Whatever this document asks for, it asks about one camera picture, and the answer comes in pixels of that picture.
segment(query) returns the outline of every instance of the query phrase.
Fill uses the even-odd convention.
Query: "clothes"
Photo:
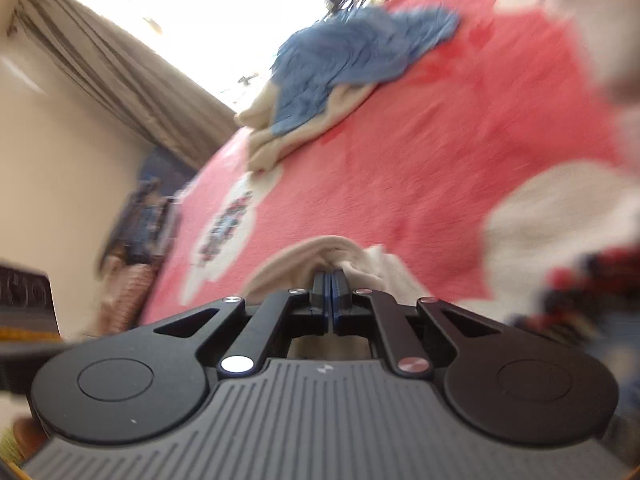
[[[266,260],[249,277],[240,295],[249,304],[261,303],[283,288],[311,288],[316,270],[342,269],[353,288],[388,292],[398,303],[415,304],[428,296],[400,258],[381,245],[361,248],[341,236],[319,236],[289,246]]]
[[[348,238],[320,236],[292,245],[267,260],[242,288],[249,304],[261,303],[275,290],[311,288],[316,270],[342,269],[353,288],[388,292],[398,303],[415,304],[427,290],[400,258],[376,245],[363,249]],[[370,358],[369,343],[357,336],[303,336],[292,341],[289,356],[330,360]]]
[[[249,135],[249,171],[268,171],[358,108],[377,83],[449,39],[458,16],[442,7],[389,14],[361,9],[316,23],[280,48],[273,77],[236,122]]]
[[[281,89],[273,135],[284,135],[322,112],[336,85],[400,77],[453,36],[458,22],[458,15],[443,7],[397,13],[367,7],[296,32],[280,47],[271,69]]]

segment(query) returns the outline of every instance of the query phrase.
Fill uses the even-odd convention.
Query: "blue cloth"
[[[280,87],[272,132],[282,136],[324,111],[332,87],[380,83],[407,67],[458,28],[443,7],[389,13],[366,7],[317,22],[278,50],[271,80]]]

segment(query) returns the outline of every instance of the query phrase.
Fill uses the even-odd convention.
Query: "grey ribbed pad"
[[[26,471],[34,480],[610,480],[626,473],[595,440],[553,450],[489,440],[429,383],[393,376],[378,361],[289,360],[223,381],[199,416],[161,438],[105,449],[54,438]]]

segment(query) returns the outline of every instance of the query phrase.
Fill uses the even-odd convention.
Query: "red blanket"
[[[561,0],[390,6],[438,3],[462,16],[455,37],[324,136],[267,174],[244,174],[242,130],[211,159],[143,322],[237,293],[267,257],[317,235],[383,244],[431,294],[514,311],[550,266],[632,236],[611,113]]]

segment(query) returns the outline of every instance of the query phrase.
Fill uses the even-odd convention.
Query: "beige curtain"
[[[229,107],[77,0],[18,0],[14,20],[102,106],[194,168],[236,129]]]

